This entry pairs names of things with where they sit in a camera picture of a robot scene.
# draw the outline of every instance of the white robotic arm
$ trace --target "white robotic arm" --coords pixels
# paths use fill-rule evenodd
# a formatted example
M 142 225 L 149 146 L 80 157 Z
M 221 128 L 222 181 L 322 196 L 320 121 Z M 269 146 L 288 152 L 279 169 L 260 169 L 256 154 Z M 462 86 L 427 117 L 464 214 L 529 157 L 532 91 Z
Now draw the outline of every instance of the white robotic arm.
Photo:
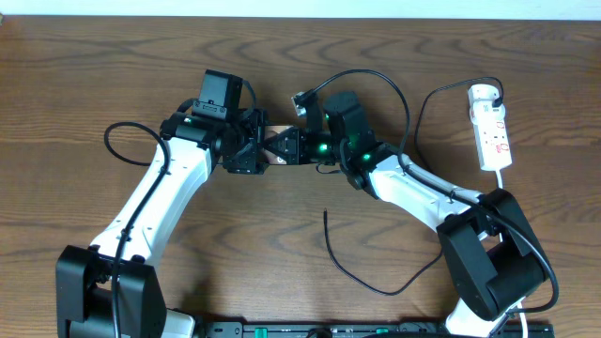
M 181 213 L 196 190 L 207 181 L 211 171 L 209 149 L 204 150 L 198 147 L 196 142 L 177 137 L 165 143 L 171 158 L 169 172 L 135 220 L 122 255 L 122 259 L 125 260 L 137 256 L 135 258 L 139 261 L 155 269 L 159 267 L 162 252 Z M 92 241 L 91 245 L 97 246 L 100 254 L 115 256 L 121 229 L 159 175 L 163 158 L 162 150 L 157 146 L 148 171 L 126 205 L 111 224 Z
M 478 196 L 482 194 L 481 192 L 463 189 L 449 183 L 413 163 L 409 156 L 405 154 L 402 156 L 403 163 L 409 165 L 415 174 L 446 192 L 455 191 L 458 196 L 478 203 Z M 378 163 L 376 169 L 369 173 L 369 177 L 378 198 L 399 206 L 434 231 L 450 215 L 460 214 L 470 208 L 436 192 L 404 173 L 396 155 Z

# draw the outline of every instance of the wood grain surface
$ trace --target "wood grain surface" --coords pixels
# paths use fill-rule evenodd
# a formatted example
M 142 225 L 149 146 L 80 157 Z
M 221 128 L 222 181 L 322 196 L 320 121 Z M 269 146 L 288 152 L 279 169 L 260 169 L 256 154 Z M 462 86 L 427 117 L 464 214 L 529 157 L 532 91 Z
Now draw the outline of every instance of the wood grain surface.
M 205 69 L 248 79 L 272 120 L 302 124 L 290 96 L 353 68 L 394 79 L 413 120 L 436 87 L 503 80 L 514 156 L 505 187 L 561 284 L 559 304 L 529 318 L 551 322 L 558 337 L 599 336 L 601 23 L 103 17 L 6 17 L 0 26 L 0 336 L 55 336 L 57 257 L 102 231 L 144 174 L 105 150 L 109 124 L 157 130 L 197 95 Z M 322 97 L 349 89 L 377 135 L 398 142 L 405 119 L 387 84 L 352 75 Z M 479 170 L 464 89 L 430 101 L 424 152 L 440 176 L 489 192 L 495 178 Z M 154 151 L 135 131 L 120 131 L 115 143 L 137 159 Z M 412 145 L 408 153 L 415 157 Z M 377 287 L 395 289 L 439 250 L 427 227 L 342 176 L 313 166 L 271 167 L 259 177 L 218 169 L 162 260 L 168 306 L 249 321 L 443 318 L 453 310 L 444 262 L 392 298 L 342 275 L 325 251 L 324 207 L 341 262 Z M 549 296 L 545 284 L 526 305 Z

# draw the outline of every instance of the cable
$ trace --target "cable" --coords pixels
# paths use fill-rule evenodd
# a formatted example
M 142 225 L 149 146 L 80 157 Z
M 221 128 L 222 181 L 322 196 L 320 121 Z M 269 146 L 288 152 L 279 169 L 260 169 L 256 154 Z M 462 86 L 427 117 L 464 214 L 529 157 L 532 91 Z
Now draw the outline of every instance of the cable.
M 121 323 L 119 321 L 120 319 L 119 319 L 119 297 L 118 297 L 118 288 L 119 288 L 118 278 L 119 278 L 119 266 L 121 264 L 121 255 L 123 254 L 123 249 L 125 248 L 125 243 L 128 241 L 128 239 L 130 237 L 130 232 L 131 232 L 131 229 L 133 228 L 133 224 L 135 223 L 135 220 L 138 218 L 138 215 L 140 215 L 140 212 L 142 212 L 142 209 L 144 208 L 144 206 L 150 199 L 150 196 L 152 196 L 152 193 L 154 193 L 154 191 L 159 186 L 159 183 L 161 183 L 162 178 L 168 172 L 169 163 L 171 162 L 171 161 L 169 161 L 169 151 L 167 150 L 167 145 L 165 144 L 163 139 L 149 127 L 146 127 L 146 126 L 136 123 L 136 122 L 117 122 L 115 124 L 110 125 L 104 132 L 104 145 L 106 146 L 107 149 L 109 149 L 111 154 L 115 155 L 118 159 L 125 161 L 127 163 L 136 164 L 136 165 L 142 165 L 142 166 L 150 165 L 150 163 L 132 161 L 130 159 L 124 158 L 123 156 L 117 154 L 113 150 L 113 148 L 111 147 L 111 144 L 109 143 L 109 135 L 112 130 L 119 128 L 119 127 L 135 127 L 137 129 L 140 129 L 142 131 L 149 133 L 159 143 L 159 146 L 161 147 L 161 150 L 162 150 L 162 154 L 164 156 L 164 162 L 163 162 L 163 166 L 161 167 L 161 171 L 159 172 L 159 175 L 152 183 L 152 186 L 150 186 L 150 189 L 148 189 L 148 191 L 144 195 L 144 198 L 142 198 L 142 201 L 140 201 L 140 204 L 138 205 L 138 207 L 136 207 L 135 211 L 132 213 L 127 225 L 125 225 L 125 227 L 121 230 L 121 238 L 119 239 L 119 243 L 117 244 L 117 247 L 116 247 L 115 259 L 113 260 L 113 269 L 112 269 L 112 273 L 111 273 L 111 279 L 112 279 L 111 280 L 111 290 L 112 290 L 112 299 L 113 299 L 113 303 L 112 303 L 113 325 L 114 325 L 114 329 L 115 329 L 115 338 L 121 338 Z
M 305 338 L 312 338 L 313 336 L 316 338 L 331 338 L 331 331 L 326 328 L 310 329 Z
M 413 282 L 415 282 L 415 280 L 418 277 L 420 277 L 420 275 L 422 273 L 424 273 L 424 271 L 426 271 L 428 268 L 432 267 L 442 257 L 442 250 L 440 250 L 440 253 L 436 256 L 436 258 L 434 258 L 430 263 L 426 264 L 423 268 L 421 268 L 419 271 L 417 271 L 417 273 L 415 273 L 413 275 L 413 277 L 411 277 L 405 283 L 405 285 L 403 285 L 400 289 L 398 289 L 396 291 L 393 291 L 393 292 L 386 292 L 386 291 L 382 291 L 382 290 L 376 289 L 372 285 L 370 285 L 370 284 L 362 281 L 357 276 L 355 276 L 354 274 L 350 273 L 342 265 L 340 265 L 340 263 L 338 263 L 338 260 L 336 259 L 336 256 L 334 256 L 334 252 L 331 249 L 330 234 L 328 232 L 328 210 L 326 210 L 326 209 L 323 210 L 323 233 L 324 233 L 324 235 L 326 237 L 326 248 L 328 249 L 328 254 L 330 255 L 330 259 L 334 263 L 334 265 L 342 273 L 344 273 L 348 278 L 350 278 L 351 280 L 353 280 L 353 281 L 357 282 L 358 284 L 366 287 L 368 290 L 373 291 L 373 292 L 375 292 L 375 293 L 377 293 L 379 295 L 382 295 L 382 296 L 396 296 L 396 295 L 400 294 L 401 292 L 405 291 L 405 289 L 407 289 Z
M 503 189 L 503 177 L 501 177 L 501 169 L 495 170 L 497 175 L 497 188 Z
M 196 101 L 196 99 L 192 98 L 192 99 L 187 99 L 187 100 L 181 102 L 179 107 L 176 109 L 176 112 L 186 113 L 186 111 L 188 109 L 190 109 L 190 107 L 192 107 L 192 105 L 194 104 L 195 101 Z
M 340 169 L 330 170 L 329 172 L 322 172 L 321 170 L 319 170 L 319 167 L 322 165 L 326 165 L 326 164 L 320 163 L 320 164 L 316 165 L 316 171 L 320 174 L 328 175 L 328 174 L 341 174 L 342 173 L 342 170 L 340 170 Z
M 251 83 L 246 80 L 242 80 L 242 84 L 246 87 L 246 89 L 248 89 L 248 92 L 251 94 L 251 99 L 253 99 L 253 103 L 250 108 L 247 108 L 246 111 L 244 111 L 244 113 L 239 116 L 239 121 L 247 119 L 254 112 L 254 108 L 256 106 L 256 95 L 254 94 L 254 90 L 251 86 Z
M 425 97 L 424 103 L 422 104 L 422 110 L 420 111 L 420 114 L 417 118 L 417 124 L 415 125 L 415 133 L 413 135 L 413 143 L 415 144 L 415 151 L 417 152 L 417 156 L 420 158 L 420 160 L 424 164 L 425 170 L 429 171 L 430 173 L 432 173 L 432 167 L 430 166 L 428 161 L 425 159 L 425 156 L 424 156 L 424 154 L 422 154 L 420 146 L 417 142 L 419 131 L 420 131 L 420 126 L 422 125 L 422 118 L 424 117 L 425 105 L 428 103 L 428 100 L 430 100 L 430 97 L 432 95 L 434 95 L 440 91 L 455 88 L 460 85 L 466 85 L 466 84 L 470 84 L 470 83 L 474 83 L 474 82 L 479 82 L 479 81 L 496 81 L 499 84 L 499 88 L 500 88 L 501 92 L 499 94 L 499 97 L 493 101 L 493 107 L 501 106 L 503 103 L 503 96 L 505 95 L 505 91 L 503 90 L 503 83 L 501 82 L 501 80 L 497 79 L 496 77 L 492 77 L 492 76 L 484 76 L 484 77 L 475 78 L 475 79 L 468 79 L 468 80 L 458 82 L 456 84 L 449 84 L 446 86 L 442 86 L 440 88 L 434 89 L 430 94 L 428 94 L 428 96 Z
M 340 140 L 340 145 L 338 146 L 338 149 L 340 149 L 340 165 L 342 165 L 343 168 L 345 168 L 345 170 L 348 171 L 348 165 L 347 165 L 347 155 L 345 155 L 345 146 L 348 143 L 348 137 L 343 137 L 342 140 Z

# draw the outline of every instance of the power strip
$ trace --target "power strip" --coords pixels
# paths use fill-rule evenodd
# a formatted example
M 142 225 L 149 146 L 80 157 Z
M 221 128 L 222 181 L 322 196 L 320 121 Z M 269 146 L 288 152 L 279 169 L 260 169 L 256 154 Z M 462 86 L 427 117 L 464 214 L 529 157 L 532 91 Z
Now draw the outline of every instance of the power strip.
M 468 97 L 480 168 L 498 172 L 512 163 L 504 120 L 505 106 L 493 107 L 499 90 L 493 85 L 475 84 L 468 90 Z

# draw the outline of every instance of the robotic arm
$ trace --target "robotic arm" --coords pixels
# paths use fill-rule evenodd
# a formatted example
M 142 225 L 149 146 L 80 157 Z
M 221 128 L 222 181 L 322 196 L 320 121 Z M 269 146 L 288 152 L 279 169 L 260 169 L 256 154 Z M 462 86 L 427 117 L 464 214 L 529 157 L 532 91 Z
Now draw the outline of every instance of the robotic arm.
M 355 189 L 391 202 L 438 232 L 455 289 L 461 300 L 447 318 L 446 330 L 485 337 L 507 319 L 506 312 L 530 295 L 548 276 L 532 248 L 472 204 L 504 215 L 520 227 L 538 252 L 536 236 L 516 200 L 503 190 L 487 195 L 436 177 L 398 150 L 376 139 L 365 111 L 352 92 L 328 98 L 315 92 L 292 98 L 307 128 L 272 126 L 267 113 L 239 109 L 242 79 L 208 70 L 198 99 L 184 102 L 161 125 L 171 160 L 169 172 L 138 215 L 125 243 L 119 268 L 118 298 L 122 332 L 130 337 L 202 336 L 194 318 L 165 308 L 156 277 L 162 253 L 183 209 L 207 181 L 218 159 L 229 173 L 260 175 L 270 164 L 341 164 Z M 268 136 L 269 131 L 279 133 Z M 146 175 L 111 224 L 87 249 L 68 246 L 56 264 L 59 337 L 110 337 L 110 292 L 98 287 L 110 277 L 121 229 L 163 167 L 157 153 Z M 411 168 L 411 175 L 404 168 Z M 449 196 L 442 192 L 453 192 Z M 506 240 L 488 253 L 480 244 L 503 232 Z

